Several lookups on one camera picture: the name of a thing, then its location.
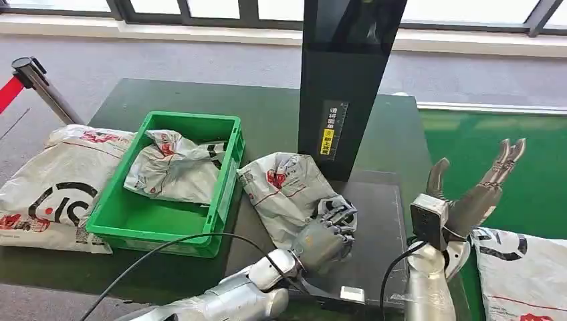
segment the floor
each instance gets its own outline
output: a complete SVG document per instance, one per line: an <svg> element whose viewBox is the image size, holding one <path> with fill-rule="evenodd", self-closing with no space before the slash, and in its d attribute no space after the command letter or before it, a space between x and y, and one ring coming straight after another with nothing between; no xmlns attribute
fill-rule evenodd
<svg viewBox="0 0 567 321"><path fill-rule="evenodd" d="M84 120L95 114L121 78L283 88L300 85L298 47L0 36L0 52L0 84L11 77L12 60L35 56ZM567 108L566 74L567 60L394 52L380 92L407 92L424 102ZM33 90L18 96L0 116L0 184L37 154L49 133L61 125ZM0 285L0 320L74 319L93 299ZM55 302L51 310L46 302ZM108 315L93 320L112 320L122 309L135 308L110 300L100 310Z"/></svg>

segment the green table surface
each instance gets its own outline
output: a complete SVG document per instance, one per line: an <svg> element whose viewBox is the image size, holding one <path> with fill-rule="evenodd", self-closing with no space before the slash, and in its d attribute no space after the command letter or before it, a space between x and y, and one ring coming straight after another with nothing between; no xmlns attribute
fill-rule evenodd
<svg viewBox="0 0 567 321"><path fill-rule="evenodd" d="M245 163L275 151L296 151L299 93L297 89L124 79L90 126L136 131L152 110L234 115L242 120ZM398 174L408 233L409 203L423 191L430 167L415 99L378 95L354 168ZM236 234L254 241L266 240L267 233L249 200L240 194L237 187L227 229L234 227ZM380 246L387 245L377 245L377 253ZM4 247L0 248L0 282L98 294L141 255L120 249L113 255L93 255ZM201 293L224 274L236 272L259 257L248 245L229 239L223 241L215 259L159 254L120 282L112 295L137 302L170 302ZM460 280L451 282L451 288L455 301L466 309ZM290 306L283 320L317 320L315 316L320 320L350 318L298 302ZM466 314L461 319L467 320Z"/></svg>

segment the robotic hand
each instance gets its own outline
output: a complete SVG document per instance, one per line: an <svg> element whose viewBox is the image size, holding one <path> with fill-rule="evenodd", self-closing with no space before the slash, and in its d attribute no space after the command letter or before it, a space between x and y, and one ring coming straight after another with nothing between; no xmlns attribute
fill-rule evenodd
<svg viewBox="0 0 567 321"><path fill-rule="evenodd" d="M342 196L322 199L312 220L290 250L268 254L283 276L264 257L220 281L204 294L166 306L150 307L117 321L222 321L269 320L288 306L289 282L316 273L333 259L350 251L357 210Z"/></svg>
<svg viewBox="0 0 567 321"><path fill-rule="evenodd" d="M503 140L482 180L456 201L443 196L443 173L449 161L442 158L433 166L426 195L419 195L411 205L414 233L427 244L408 257L406 320L456 320L447 280L467 261L471 251L467 237L496 208L502 195L501 184L525 149L524 138L512 146L508 139ZM412 244L410 249L421 243Z"/></svg>

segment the yellow label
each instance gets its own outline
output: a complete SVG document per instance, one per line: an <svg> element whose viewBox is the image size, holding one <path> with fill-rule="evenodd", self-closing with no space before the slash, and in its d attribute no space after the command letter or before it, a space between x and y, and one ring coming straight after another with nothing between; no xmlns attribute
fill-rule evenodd
<svg viewBox="0 0 567 321"><path fill-rule="evenodd" d="M323 139L321 140L321 155L329 155L331 144L333 143L334 129L323 129Z"/></svg>

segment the green basket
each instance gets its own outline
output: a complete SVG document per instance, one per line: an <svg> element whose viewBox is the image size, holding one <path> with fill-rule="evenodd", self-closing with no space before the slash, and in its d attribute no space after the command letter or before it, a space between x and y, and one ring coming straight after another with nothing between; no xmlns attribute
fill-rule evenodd
<svg viewBox="0 0 567 321"><path fill-rule="evenodd" d="M197 144L228 140L210 207L150 199L123 187L140 150L152 144L151 139L144 134L148 129L175 130ZM86 225L87 231L95 233L111 247L140 251L150 251L186 235L222 232L244 145L238 117L179 112L149 113L94 207ZM221 236L207 236L171 245L162 252L215 257L220 245Z"/></svg>

